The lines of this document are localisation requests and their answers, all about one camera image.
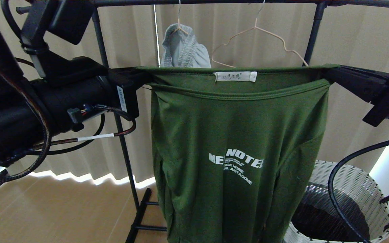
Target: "empty clothes hanger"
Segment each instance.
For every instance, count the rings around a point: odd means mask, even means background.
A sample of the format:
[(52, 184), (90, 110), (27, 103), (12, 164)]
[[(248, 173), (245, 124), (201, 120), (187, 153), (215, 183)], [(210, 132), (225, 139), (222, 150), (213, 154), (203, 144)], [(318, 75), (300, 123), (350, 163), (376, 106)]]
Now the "empty clothes hanger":
[(179, 20), (179, 13), (181, 12), (181, 0), (179, 0), (179, 6), (178, 6), (178, 28), (177, 29), (175, 29), (173, 32), (172, 32), (172, 34), (173, 33), (175, 33), (175, 32), (177, 32), (177, 31), (182, 31), (182, 32), (184, 32), (185, 34), (188, 34), (188, 32), (187, 31), (185, 31), (184, 29), (182, 29), (181, 28), (181, 23), (180, 23), (180, 20)]
[(259, 17), (259, 13), (262, 11), (262, 8), (264, 7), (264, 5), (265, 5), (265, 0), (264, 0), (264, 3), (262, 4), (261, 8), (260, 8), (259, 11), (258, 11), (258, 14), (256, 15), (255, 26), (253, 26), (253, 27), (250, 28), (250, 29), (246, 29), (246, 30), (244, 30), (244, 31), (242, 31), (242, 32), (239, 32), (238, 34), (235, 34), (234, 36), (232, 36), (231, 38), (229, 38), (227, 44), (221, 44), (220, 46), (216, 47), (216, 48), (213, 50), (213, 52), (212, 52), (212, 54), (211, 54), (211, 60), (212, 60), (213, 62), (218, 63), (218, 64), (221, 64), (221, 65), (224, 65), (224, 66), (228, 66), (228, 67), (230, 67), (230, 68), (234, 68), (234, 66), (230, 66), (230, 65), (228, 65), (228, 64), (224, 64), (224, 63), (221, 63), (221, 62), (219, 62), (219, 61), (214, 60), (214, 53), (215, 53), (215, 52), (217, 51), (217, 49), (219, 49), (220, 47), (222, 47), (222, 46), (228, 46), (229, 43), (230, 43), (230, 41), (231, 41), (233, 38), (237, 37), (238, 35), (244, 34), (244, 33), (248, 32), (248, 31), (250, 31), (250, 30), (252, 30), (252, 29), (255, 29), (255, 30), (257, 29), (257, 30), (260, 30), (260, 31), (262, 31), (262, 32), (265, 32), (265, 33), (267, 33), (267, 34), (270, 34), (270, 35), (272, 35), (272, 36), (277, 37), (278, 39), (280, 39), (280, 40), (283, 42), (283, 48), (284, 48), (284, 50), (285, 50), (286, 52), (293, 52), (293, 53), (295, 53), (295, 54), (298, 55), (298, 57), (303, 61), (303, 63), (304, 63), (305, 66), (309, 66), (309, 65), (307, 64), (307, 62), (304, 60), (304, 58), (301, 57), (301, 55), (300, 55), (297, 51), (295, 51), (295, 50), (288, 50), (288, 49), (286, 48), (286, 42), (284, 41), (284, 39), (283, 39), (281, 36), (279, 36), (278, 34), (274, 34), (273, 32), (269, 32), (269, 31), (267, 31), (267, 30), (265, 30), (265, 29), (262, 29), (262, 28), (259, 28), (259, 27), (258, 27), (258, 17)]

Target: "curtain fold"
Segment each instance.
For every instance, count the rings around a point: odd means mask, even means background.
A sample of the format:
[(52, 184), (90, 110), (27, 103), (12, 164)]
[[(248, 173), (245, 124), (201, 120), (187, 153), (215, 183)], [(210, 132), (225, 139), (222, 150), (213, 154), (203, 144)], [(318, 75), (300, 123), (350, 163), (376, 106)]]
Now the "curtain fold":
[[(26, 15), (18, 15), (16, 6), (27, 6), (23, 0), (11, 0), (10, 6), (18, 24)], [(163, 54), (161, 42), (166, 28), (177, 23), (178, 5), (157, 5), (156, 18), (153, 6), (101, 7), (99, 15), (111, 68), (128, 66), (156, 66)], [(210, 57), (212, 51), (227, 43), (234, 34), (254, 25), (261, 3), (184, 4), (181, 6), (181, 23), (194, 29), (199, 43), (205, 45)], [(315, 13), (315, 4), (266, 3), (259, 14), (258, 26), (286, 40), (287, 48), (304, 56)], [(0, 10), (0, 30), (16, 57), (29, 60), (20, 48), (19, 41), (10, 30)], [(101, 63), (92, 21), (77, 46), (47, 33), (45, 40), (55, 53), (71, 59), (87, 56)], [(157, 54), (160, 43), (160, 57)], [(234, 38), (229, 46), (221, 47), (214, 58), (236, 67), (300, 66), (301, 60), (286, 53), (280, 40), (266, 33), (250, 31)], [(327, 7), (321, 22), (311, 65), (336, 63), (389, 72), (389, 9), (367, 6)], [(223, 66), (211, 62), (215, 68)], [(34, 69), (21, 64), (29, 80), (38, 78)], [(140, 117), (137, 129), (125, 137), (136, 181), (153, 176), (150, 130), (150, 96), (148, 89), (137, 91)], [(329, 113), (326, 133), (318, 158), (338, 162), (363, 147), (389, 139), (389, 120), (374, 128), (362, 118), (372, 105), (337, 84), (329, 92)], [(93, 134), (99, 117), (85, 123), (78, 133), (60, 134), (56, 139)], [(123, 122), (127, 128), (130, 124)], [(112, 114), (106, 114), (103, 133), (116, 131)], [(52, 149), (72, 145), (54, 146)], [(370, 171), (382, 150), (362, 155), (351, 164)], [(28, 156), (13, 164), (10, 173), (25, 169), (35, 157)], [(48, 156), (37, 171), (52, 170), (55, 174), (71, 172), (76, 176), (90, 173), (99, 178), (112, 173), (116, 179), (127, 176), (124, 157), (118, 138), (93, 141), (87, 147), (63, 155)]]

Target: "black metal rack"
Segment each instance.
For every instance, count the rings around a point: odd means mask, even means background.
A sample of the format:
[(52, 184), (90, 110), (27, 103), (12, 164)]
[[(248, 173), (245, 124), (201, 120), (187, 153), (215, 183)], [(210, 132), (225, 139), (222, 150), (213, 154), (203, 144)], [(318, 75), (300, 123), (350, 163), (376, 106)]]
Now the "black metal rack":
[[(181, 4), (198, 4), (198, 3), (314, 3), (316, 4), (316, 11), (313, 18), (312, 30), (307, 43), (307, 49), (304, 60), (309, 63), (313, 54), (316, 38), (318, 35), (320, 23), (324, 14), (324, 10), (328, 6), (343, 6), (343, 5), (363, 5), (363, 6), (378, 6), (389, 8), (389, 0), (182, 0)], [(161, 4), (179, 4), (179, 0), (94, 0), (96, 9), (93, 14), (93, 23), (96, 31), (97, 42), (99, 44), (100, 55), (104, 66), (109, 67), (107, 54), (105, 50), (105, 43), (103, 41), (102, 29), (100, 26), (100, 18), (97, 11), (98, 7), (104, 6), (133, 6), (133, 5), (161, 5)], [(123, 131), (120, 117), (115, 115), (115, 122), (118, 132)], [(158, 206), (157, 202), (151, 202), (151, 189), (147, 189), (139, 203), (137, 197), (136, 186), (134, 184), (133, 172), (131, 169), (130, 158), (128, 157), (127, 144), (124, 137), (119, 137), (121, 147), (124, 155), (125, 166), (130, 181), (131, 191), (136, 206), (136, 217), (131, 225), (130, 232), (127, 236), (126, 243), (134, 243), (139, 230), (149, 231), (166, 231), (166, 227), (142, 225), (142, 219), (148, 205)]]

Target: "white clothing tag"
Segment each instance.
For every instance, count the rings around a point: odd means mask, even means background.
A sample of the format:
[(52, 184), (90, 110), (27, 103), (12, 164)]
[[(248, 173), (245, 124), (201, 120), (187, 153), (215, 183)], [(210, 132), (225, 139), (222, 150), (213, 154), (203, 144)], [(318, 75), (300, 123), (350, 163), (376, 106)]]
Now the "white clothing tag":
[(121, 104), (121, 109), (127, 112), (127, 106), (125, 105), (124, 91), (118, 85), (116, 86), (116, 89), (118, 90), (119, 103)]
[(256, 82), (258, 72), (215, 72), (216, 81), (250, 81)]

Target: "clothing label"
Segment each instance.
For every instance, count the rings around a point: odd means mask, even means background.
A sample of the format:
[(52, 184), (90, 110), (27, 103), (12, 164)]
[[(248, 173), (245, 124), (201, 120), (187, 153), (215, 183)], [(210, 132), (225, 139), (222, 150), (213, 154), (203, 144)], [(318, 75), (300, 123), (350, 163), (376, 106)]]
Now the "clothing label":
[(251, 185), (253, 181), (244, 175), (244, 170), (241, 167), (250, 165), (259, 169), (264, 165), (264, 160), (255, 159), (238, 149), (228, 149), (225, 156), (218, 156), (210, 153), (209, 160), (215, 164), (223, 165), (223, 170), (233, 171), (249, 185)]
[(258, 72), (215, 72), (217, 81), (250, 81), (256, 82)]
[(121, 103), (121, 109), (127, 112), (127, 106), (125, 105), (124, 90), (120, 86), (116, 86), (118, 90), (119, 103)]

